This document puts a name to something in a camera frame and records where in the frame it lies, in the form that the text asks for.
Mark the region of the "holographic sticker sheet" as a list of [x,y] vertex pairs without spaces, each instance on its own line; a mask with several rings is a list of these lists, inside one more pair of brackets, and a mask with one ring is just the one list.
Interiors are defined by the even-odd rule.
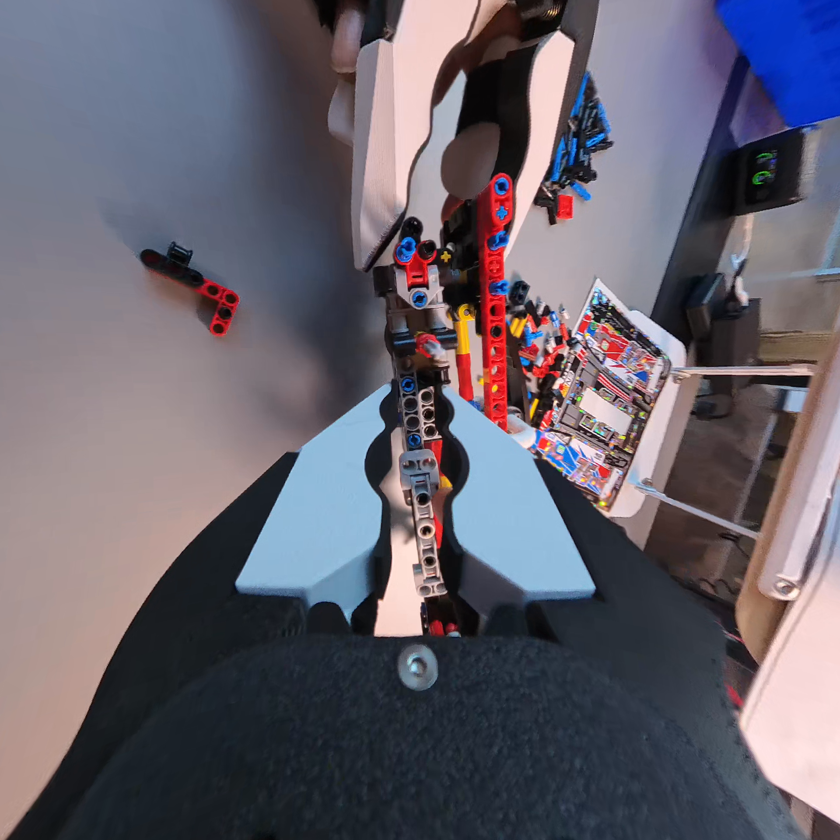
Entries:
[[553,423],[537,429],[531,446],[604,515],[653,413],[655,367],[665,362],[651,328],[631,320],[630,311],[594,279],[571,332]]

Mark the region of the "pile of black blue pins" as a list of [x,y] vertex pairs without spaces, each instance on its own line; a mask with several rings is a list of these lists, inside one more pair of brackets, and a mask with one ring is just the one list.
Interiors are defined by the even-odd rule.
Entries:
[[570,221],[576,200],[592,199],[589,185],[597,179],[592,156],[613,147],[611,133],[603,102],[587,70],[533,201],[545,210],[550,225]]

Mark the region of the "red angled lego beam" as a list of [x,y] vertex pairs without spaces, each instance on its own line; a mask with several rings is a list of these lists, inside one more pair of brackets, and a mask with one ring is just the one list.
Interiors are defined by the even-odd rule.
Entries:
[[237,311],[239,295],[217,283],[215,280],[206,276],[204,278],[205,282],[202,288],[190,289],[202,298],[212,301],[215,304],[213,318],[209,323],[209,331],[216,336],[223,336],[228,332],[230,323]]

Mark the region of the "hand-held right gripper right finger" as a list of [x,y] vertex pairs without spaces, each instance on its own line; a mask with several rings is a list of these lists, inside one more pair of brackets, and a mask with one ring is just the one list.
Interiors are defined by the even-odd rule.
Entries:
[[488,623],[561,635],[560,615],[586,614],[596,585],[535,458],[461,398],[440,389],[444,581],[455,611],[448,635],[480,635]]

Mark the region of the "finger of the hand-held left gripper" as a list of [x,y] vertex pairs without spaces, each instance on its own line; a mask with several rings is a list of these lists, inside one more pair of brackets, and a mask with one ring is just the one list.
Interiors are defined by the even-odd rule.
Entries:
[[398,232],[415,162],[432,130],[434,90],[447,58],[505,2],[368,2],[355,68],[353,258],[373,267]]
[[458,198],[475,198],[493,175],[509,176],[509,253],[552,159],[574,42],[559,30],[520,42],[488,29],[463,50]]

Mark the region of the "black power adapter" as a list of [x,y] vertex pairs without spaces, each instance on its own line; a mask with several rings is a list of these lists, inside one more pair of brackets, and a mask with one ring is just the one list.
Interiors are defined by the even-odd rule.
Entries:
[[692,278],[685,313],[700,366],[758,363],[761,302],[750,298],[742,304],[722,273]]

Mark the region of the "white metal book stand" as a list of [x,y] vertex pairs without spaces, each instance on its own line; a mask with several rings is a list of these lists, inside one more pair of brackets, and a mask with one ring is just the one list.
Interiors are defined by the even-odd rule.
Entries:
[[[630,311],[629,316],[638,325],[651,328],[653,338],[658,339],[655,346],[664,355],[665,362],[654,368],[659,376],[659,388],[653,413],[644,426],[631,465],[606,515],[632,518],[642,509],[646,499],[651,499],[712,522],[724,532],[738,534],[754,544],[752,566],[758,569],[756,586],[759,592],[777,602],[792,602],[800,596],[808,574],[816,566],[816,562],[808,558],[838,478],[838,331],[829,334],[828,349],[817,364],[691,366],[686,363],[685,347],[674,336],[655,326],[640,312]],[[712,377],[811,379],[808,388],[804,389],[801,411],[769,506],[761,524],[755,528],[741,524],[739,514],[722,518],[669,497],[664,486],[654,480],[682,383]]]

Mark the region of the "pile of mixed coloured pieces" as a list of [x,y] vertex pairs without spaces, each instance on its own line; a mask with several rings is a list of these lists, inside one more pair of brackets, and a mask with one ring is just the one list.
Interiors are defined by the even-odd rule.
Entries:
[[509,409],[538,430],[553,423],[569,355],[568,315],[555,311],[515,275],[507,294]]

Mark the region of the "lego car model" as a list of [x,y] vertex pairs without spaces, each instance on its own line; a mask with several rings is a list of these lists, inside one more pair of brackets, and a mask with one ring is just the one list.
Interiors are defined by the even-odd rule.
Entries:
[[555,509],[509,403],[515,206],[509,174],[494,174],[453,212],[446,238],[422,238],[407,219],[390,265],[374,271],[392,361],[388,434],[426,644],[475,636],[497,613],[527,618],[552,592],[522,546],[525,525]]

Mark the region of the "large blue storage bin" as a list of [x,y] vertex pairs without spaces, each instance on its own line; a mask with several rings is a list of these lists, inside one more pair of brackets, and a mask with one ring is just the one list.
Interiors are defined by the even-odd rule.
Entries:
[[839,115],[838,1],[717,1],[716,8],[788,126]]

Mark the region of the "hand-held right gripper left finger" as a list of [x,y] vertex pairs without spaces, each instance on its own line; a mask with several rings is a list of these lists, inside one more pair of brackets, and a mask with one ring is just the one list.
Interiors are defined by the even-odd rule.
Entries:
[[372,634],[392,565],[394,384],[384,384],[297,452],[235,583],[243,595],[335,604]]

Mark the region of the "black lego connector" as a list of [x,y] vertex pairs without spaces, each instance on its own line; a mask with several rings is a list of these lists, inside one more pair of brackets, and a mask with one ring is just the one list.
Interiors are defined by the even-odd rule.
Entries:
[[148,269],[163,277],[181,283],[182,285],[200,289],[205,278],[201,272],[190,267],[193,252],[190,249],[171,242],[165,255],[152,249],[145,248],[140,252],[140,261]]

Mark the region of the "black device with display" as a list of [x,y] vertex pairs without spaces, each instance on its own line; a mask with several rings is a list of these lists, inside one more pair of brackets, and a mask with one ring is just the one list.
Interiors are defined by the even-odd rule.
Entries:
[[731,213],[746,216],[805,200],[810,189],[812,139],[797,128],[754,140],[735,153]]

